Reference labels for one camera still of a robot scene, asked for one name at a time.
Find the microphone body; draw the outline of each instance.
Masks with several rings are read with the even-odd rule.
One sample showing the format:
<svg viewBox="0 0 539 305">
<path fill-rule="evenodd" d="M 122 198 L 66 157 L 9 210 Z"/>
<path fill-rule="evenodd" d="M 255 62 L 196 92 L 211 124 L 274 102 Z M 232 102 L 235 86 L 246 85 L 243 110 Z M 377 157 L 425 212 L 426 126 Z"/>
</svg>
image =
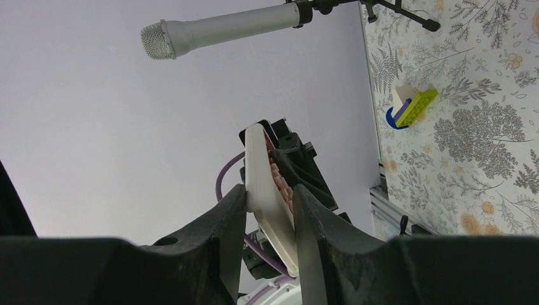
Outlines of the microphone body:
<svg viewBox="0 0 539 305">
<path fill-rule="evenodd" d="M 153 59 L 175 59 L 191 50 L 217 43 L 297 27 L 312 20 L 308 3 L 287 3 L 196 21 L 164 21 L 140 33 Z"/>
</svg>

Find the white device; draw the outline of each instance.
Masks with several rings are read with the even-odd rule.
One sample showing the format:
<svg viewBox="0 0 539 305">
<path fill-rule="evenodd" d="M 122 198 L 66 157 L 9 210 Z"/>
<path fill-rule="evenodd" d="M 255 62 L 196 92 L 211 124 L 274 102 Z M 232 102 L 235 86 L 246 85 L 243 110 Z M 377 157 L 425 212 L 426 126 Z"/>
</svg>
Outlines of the white device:
<svg viewBox="0 0 539 305">
<path fill-rule="evenodd" d="M 252 212 L 290 276 L 299 276 L 294 216 L 271 174 L 264 127 L 245 130 L 245 188 L 247 211 Z"/>
<path fill-rule="evenodd" d="M 140 37 L 152 59 L 175 59 L 197 48 L 297 27 L 311 19 L 310 6 L 287 3 L 196 21 L 161 20 L 145 27 Z"/>
</svg>

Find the wall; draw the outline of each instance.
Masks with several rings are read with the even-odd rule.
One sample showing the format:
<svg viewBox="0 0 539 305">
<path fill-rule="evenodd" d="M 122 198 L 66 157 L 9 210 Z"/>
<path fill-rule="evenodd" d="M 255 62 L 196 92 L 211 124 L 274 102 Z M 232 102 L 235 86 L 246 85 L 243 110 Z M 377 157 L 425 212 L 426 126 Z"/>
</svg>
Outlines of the wall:
<svg viewBox="0 0 539 305">
<path fill-rule="evenodd" d="M 281 1 L 0 3 L 0 158 L 41 236 L 148 244 L 215 204 L 237 133 L 287 117 L 342 210 L 372 233 L 377 142 L 357 3 L 287 29 L 146 57 L 139 32 Z M 224 182 L 240 181 L 238 167 Z M 252 218 L 249 229 L 254 229 Z M 242 274 L 242 290 L 256 285 Z"/>
</svg>

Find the microphone stand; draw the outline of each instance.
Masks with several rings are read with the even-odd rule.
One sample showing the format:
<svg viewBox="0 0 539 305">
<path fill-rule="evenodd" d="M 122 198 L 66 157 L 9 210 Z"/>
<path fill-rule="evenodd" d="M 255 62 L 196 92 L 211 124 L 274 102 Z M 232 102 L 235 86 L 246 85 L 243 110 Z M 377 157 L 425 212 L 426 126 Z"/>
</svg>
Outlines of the microphone stand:
<svg viewBox="0 0 539 305">
<path fill-rule="evenodd" d="M 314 10 L 319 11 L 323 15 L 327 15 L 331 13 L 331 11 L 333 10 L 335 6 L 339 4 L 355 2 L 355 1 L 359 1 L 359 3 L 365 5 L 365 8 L 367 9 L 367 15 L 369 16 L 367 21 L 370 24 L 375 22 L 378 19 L 378 17 L 374 14 L 374 11 L 372 10 L 372 7 L 377 4 L 380 4 L 389 8 L 390 10 L 393 10 L 397 14 L 401 14 L 407 18 L 410 18 L 411 20 L 414 20 L 415 22 L 418 22 L 419 24 L 421 24 L 421 26 L 424 29 L 430 32 L 436 32 L 437 30 L 440 29 L 440 23 L 436 22 L 435 20 L 424 19 L 415 15 L 414 13 L 410 11 L 404 10 L 402 8 L 402 0 L 395 0 L 395 4 L 385 1 L 385 0 L 313 0 L 313 1 L 309 1 L 309 3 L 311 4 L 311 7 Z M 307 0 L 298 0 L 298 1 L 286 0 L 286 3 L 291 3 L 291 2 L 299 4 L 299 3 L 307 2 Z"/>
</svg>

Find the microphone grille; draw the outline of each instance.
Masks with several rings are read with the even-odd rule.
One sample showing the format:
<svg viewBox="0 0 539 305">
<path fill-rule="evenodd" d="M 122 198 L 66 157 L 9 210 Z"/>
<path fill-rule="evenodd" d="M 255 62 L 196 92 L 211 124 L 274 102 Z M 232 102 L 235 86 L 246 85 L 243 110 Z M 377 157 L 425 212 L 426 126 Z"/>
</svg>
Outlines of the microphone grille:
<svg viewBox="0 0 539 305">
<path fill-rule="evenodd" d="M 162 23 L 161 21 L 142 29 L 140 32 L 142 45 L 151 59 L 174 59 L 176 56 L 174 56 L 165 40 L 165 33 L 161 27 Z"/>
</svg>

